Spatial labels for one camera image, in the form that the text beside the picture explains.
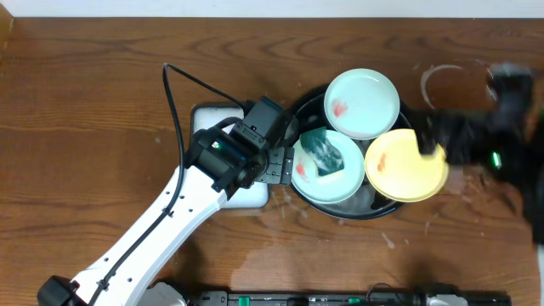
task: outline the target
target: black wire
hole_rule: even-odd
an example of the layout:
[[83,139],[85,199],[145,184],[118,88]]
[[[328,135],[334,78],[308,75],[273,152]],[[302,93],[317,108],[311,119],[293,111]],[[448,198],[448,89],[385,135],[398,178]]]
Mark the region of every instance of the black wire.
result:
[[199,79],[195,78],[194,76],[190,75],[189,73],[180,70],[179,68],[170,65],[168,63],[165,63],[162,66],[162,82],[164,83],[164,90],[167,94],[168,99],[168,105],[170,105],[170,111],[172,112],[172,118],[173,118],[173,125],[176,128],[176,136],[178,137],[178,149],[179,149],[179,176],[178,176],[178,183],[176,184],[176,190],[173,192],[172,200],[168,203],[166,208],[164,208],[161,212],[161,215],[153,222],[153,224],[145,230],[145,232],[122,254],[122,256],[117,260],[117,262],[111,267],[110,271],[104,276],[104,279],[102,279],[99,283],[99,286],[96,288],[96,291],[94,292],[93,296],[91,297],[88,306],[94,306],[96,303],[96,300],[99,298],[100,293],[108,286],[110,278],[115,275],[117,272],[117,269],[122,265],[122,263],[127,260],[128,256],[134,252],[134,250],[144,241],[144,239],[159,225],[159,223],[172,211],[172,208],[174,204],[176,203],[176,200],[178,199],[179,192],[181,191],[181,186],[184,181],[184,138],[181,133],[181,126],[179,125],[179,119],[178,119],[178,112],[176,111],[176,105],[173,103],[173,97],[172,97],[172,91],[170,90],[170,84],[168,83],[168,68],[176,71],[177,73],[183,75],[184,77],[189,78],[191,81],[198,83],[199,85],[202,85],[203,87],[213,91],[214,93],[225,97],[226,99],[231,100],[232,102],[239,105],[243,110],[244,113],[246,112],[245,106],[238,101],[237,99],[232,98],[226,93],[223,93],[216,88],[211,87],[210,85],[207,85],[206,83],[200,81]]
[[221,120],[220,122],[215,124],[216,128],[226,128],[229,125],[236,124],[238,122],[241,122],[241,119],[239,117],[227,117]]
[[244,115],[247,115],[247,113],[246,113],[246,106],[245,106],[243,103],[241,103],[240,101],[238,101],[237,99],[235,99],[235,98],[229,96],[228,94],[226,94],[226,93],[220,91],[219,89],[216,89],[216,88],[211,87],[210,85],[204,83],[203,81],[197,79],[196,77],[190,75],[189,73],[187,73],[187,72],[185,72],[185,71],[182,71],[181,69],[179,69],[179,68],[177,68],[177,67],[174,67],[174,66],[172,66],[172,65],[170,65],[170,64],[165,64],[165,65],[167,65],[168,68],[172,69],[173,71],[176,71],[177,73],[179,73],[179,74],[181,74],[181,75],[187,77],[187,78],[190,79],[191,81],[193,81],[193,82],[195,82],[195,83],[197,83],[197,84],[203,86],[203,87],[206,88],[207,90],[209,90],[209,91],[211,91],[211,92],[213,92],[213,93],[216,93],[216,94],[218,94],[218,95],[220,95],[220,96],[222,96],[222,97],[224,97],[224,98],[226,98],[226,99],[231,100],[232,102],[234,102],[235,104],[237,104],[238,106],[240,106],[241,109],[244,110]]
[[[376,289],[377,286],[388,286],[389,288],[394,289],[388,283],[376,283],[376,284],[374,284],[374,286],[372,286],[371,289],[366,293],[366,302],[369,305],[373,305],[373,302],[371,301],[371,295],[372,295],[372,293],[374,293],[374,290]],[[400,298],[400,295],[397,292],[394,292],[394,295],[399,299],[401,305],[405,304],[405,300]]]

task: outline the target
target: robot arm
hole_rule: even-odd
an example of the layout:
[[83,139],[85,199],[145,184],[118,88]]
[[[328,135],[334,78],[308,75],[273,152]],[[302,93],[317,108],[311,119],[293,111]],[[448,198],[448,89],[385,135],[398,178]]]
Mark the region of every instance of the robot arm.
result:
[[[72,280],[78,284],[77,296],[88,303],[100,280],[121,255],[151,226],[170,202],[178,182],[178,171],[164,191],[123,237],[101,258]],[[187,237],[208,217],[226,203],[224,190],[210,188],[213,180],[196,166],[185,170],[181,193],[172,212],[147,236],[116,271],[95,305],[135,305],[155,275],[178,250]]]
[[[222,128],[230,124],[235,127],[227,134]],[[184,167],[176,169],[128,232],[73,280],[51,277],[38,292],[38,304],[135,305],[185,239],[238,188],[249,188],[255,181],[291,182],[294,149],[286,146],[291,140],[284,137],[296,126],[291,114],[262,97],[243,120],[227,118],[195,133]],[[166,209],[176,196],[179,171],[184,171],[181,190]]]
[[449,164],[479,164],[495,179],[515,186],[524,199],[533,241],[544,244],[544,118],[531,141],[524,136],[533,79],[528,69],[512,64],[492,65],[489,73],[488,91],[497,103],[490,112],[405,111],[423,156],[440,144]]

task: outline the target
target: round black tray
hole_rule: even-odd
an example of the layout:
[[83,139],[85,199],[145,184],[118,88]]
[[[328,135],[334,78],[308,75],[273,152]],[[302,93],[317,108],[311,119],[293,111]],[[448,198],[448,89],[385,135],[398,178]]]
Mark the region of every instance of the round black tray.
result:
[[[325,111],[323,109],[323,99],[325,97],[325,91],[328,84],[321,85],[316,89],[305,94],[299,99],[293,107],[290,109],[291,113],[298,119],[298,132],[305,133],[315,128],[327,127],[333,129],[329,122],[326,120]],[[393,125],[392,129],[396,128],[410,128],[410,123],[406,120],[404,115],[399,114],[397,122]],[[363,154],[366,153],[366,149],[372,140],[355,140],[355,143],[363,150]],[[366,220],[372,218],[379,218],[386,214],[392,213],[397,208],[401,207],[403,203],[388,199],[384,195],[377,192],[365,175],[363,184],[359,187],[355,195],[352,195],[346,201],[342,201],[338,204],[317,204],[310,201],[304,195],[291,184],[291,188],[295,193],[305,200],[313,208],[331,215],[337,218],[353,219],[353,220]],[[363,193],[374,192],[374,201],[361,202],[361,195]]]

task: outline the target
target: green light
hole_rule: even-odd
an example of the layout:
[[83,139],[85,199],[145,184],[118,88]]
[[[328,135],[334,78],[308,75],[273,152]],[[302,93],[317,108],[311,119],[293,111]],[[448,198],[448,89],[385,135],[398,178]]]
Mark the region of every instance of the green light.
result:
[[501,156],[497,152],[493,152],[493,164],[495,164],[495,167],[498,169],[502,166]]

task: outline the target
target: blurred robot arm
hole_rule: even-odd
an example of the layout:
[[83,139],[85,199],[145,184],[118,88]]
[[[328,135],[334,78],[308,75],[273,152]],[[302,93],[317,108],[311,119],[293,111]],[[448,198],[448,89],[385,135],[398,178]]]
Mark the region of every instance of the blurred robot arm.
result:
[[515,186],[524,199],[524,217],[535,243],[544,243],[544,118],[540,114],[531,140],[524,136],[532,106],[529,69],[492,65],[488,92],[492,111],[405,110],[416,131],[420,153],[431,155],[437,144],[451,165],[482,165],[492,176]]

